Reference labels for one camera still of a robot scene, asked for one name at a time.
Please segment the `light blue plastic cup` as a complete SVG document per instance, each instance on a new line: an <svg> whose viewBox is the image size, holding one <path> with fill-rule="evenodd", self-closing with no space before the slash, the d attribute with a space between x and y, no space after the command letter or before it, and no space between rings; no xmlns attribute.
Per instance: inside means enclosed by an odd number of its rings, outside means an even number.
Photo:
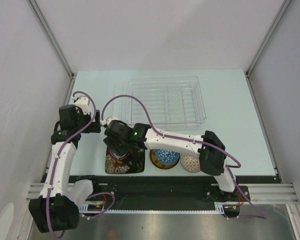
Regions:
<svg viewBox="0 0 300 240"><path fill-rule="evenodd" d="M113 159L119 160L119 159L124 159L124 158L128 155L128 152L127 152L127 153L124 153L124 154L122 154L122 155L118 155L118 154L114 153L112 150L109 150L109 155L110 155Z"/></svg>

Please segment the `red black lacquer cup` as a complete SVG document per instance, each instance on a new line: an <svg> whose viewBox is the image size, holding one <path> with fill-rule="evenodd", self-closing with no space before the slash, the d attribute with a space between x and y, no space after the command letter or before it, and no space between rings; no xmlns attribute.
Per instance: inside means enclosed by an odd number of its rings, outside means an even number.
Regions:
<svg viewBox="0 0 300 240"><path fill-rule="evenodd" d="M110 157L113 159L113 160L115 160L115 161L123 161L124 159L126 159L127 157L129 157L130 155L132 154L132 150L130 150L129 152L128 152L128 155L125 157L125 158L123 158L123 159L114 159L114 158L112 158L110 155Z"/></svg>

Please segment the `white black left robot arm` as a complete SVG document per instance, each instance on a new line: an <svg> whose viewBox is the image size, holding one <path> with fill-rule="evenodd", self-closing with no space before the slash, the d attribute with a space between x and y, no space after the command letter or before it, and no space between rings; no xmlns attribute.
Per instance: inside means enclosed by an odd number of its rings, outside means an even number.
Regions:
<svg viewBox="0 0 300 240"><path fill-rule="evenodd" d="M84 97L73 104L61 106L51 136L51 160L38 198L31 199L28 209L41 233L75 229L79 224L80 208L86 198L95 200L101 188L90 179L81 179L69 189L70 170L82 134L100 133L100 113L90 109Z"/></svg>

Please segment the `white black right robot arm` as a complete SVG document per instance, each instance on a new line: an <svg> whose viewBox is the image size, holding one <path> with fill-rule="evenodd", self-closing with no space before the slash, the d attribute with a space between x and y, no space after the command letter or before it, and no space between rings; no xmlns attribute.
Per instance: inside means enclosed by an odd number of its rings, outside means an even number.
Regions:
<svg viewBox="0 0 300 240"><path fill-rule="evenodd" d="M240 168L239 161L225 150L220 139L211 131L204 135L186 135L157 129L149 124L137 123L130 127L110 117L101 120L107 148L122 156L131 150L162 149L188 155L199 160L200 170L213 176L221 196L232 201L239 194L237 180L230 168Z"/></svg>

